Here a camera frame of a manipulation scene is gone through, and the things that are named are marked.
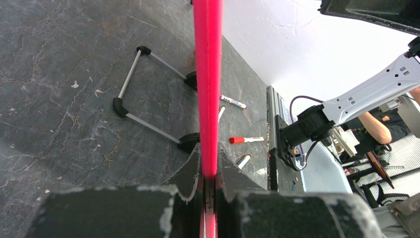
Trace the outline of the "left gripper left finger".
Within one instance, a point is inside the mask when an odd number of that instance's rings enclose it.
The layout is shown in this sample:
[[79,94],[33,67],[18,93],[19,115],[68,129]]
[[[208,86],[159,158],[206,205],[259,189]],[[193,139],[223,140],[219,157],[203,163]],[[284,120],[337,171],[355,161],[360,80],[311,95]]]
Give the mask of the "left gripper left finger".
[[203,180],[201,145],[197,144],[182,167],[163,184],[176,186],[182,200],[192,201],[194,197],[202,198]]

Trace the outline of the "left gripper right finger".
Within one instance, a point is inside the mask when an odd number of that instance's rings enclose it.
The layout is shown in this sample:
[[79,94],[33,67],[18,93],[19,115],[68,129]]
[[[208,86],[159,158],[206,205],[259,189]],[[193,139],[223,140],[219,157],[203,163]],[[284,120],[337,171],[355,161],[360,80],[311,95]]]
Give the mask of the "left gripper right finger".
[[222,144],[218,144],[218,161],[215,194],[218,200],[232,201],[240,191],[266,190],[237,165],[235,165]]

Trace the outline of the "pink framed whiteboard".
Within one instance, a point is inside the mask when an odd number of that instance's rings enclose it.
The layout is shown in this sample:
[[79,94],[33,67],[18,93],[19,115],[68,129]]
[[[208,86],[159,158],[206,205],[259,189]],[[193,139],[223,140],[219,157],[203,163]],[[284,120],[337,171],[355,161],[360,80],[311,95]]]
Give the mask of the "pink framed whiteboard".
[[222,58],[221,0],[193,1],[202,174],[205,183],[206,237],[216,236],[215,179]]

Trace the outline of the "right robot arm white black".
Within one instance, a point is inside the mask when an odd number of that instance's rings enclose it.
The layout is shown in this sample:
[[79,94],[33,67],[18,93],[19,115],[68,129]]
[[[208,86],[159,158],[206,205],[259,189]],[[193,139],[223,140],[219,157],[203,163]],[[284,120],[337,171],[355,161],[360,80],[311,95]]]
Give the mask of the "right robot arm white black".
[[330,130],[420,85],[420,39],[389,66],[350,91],[312,106],[297,121],[277,129],[277,146],[292,149],[306,141],[320,141]]

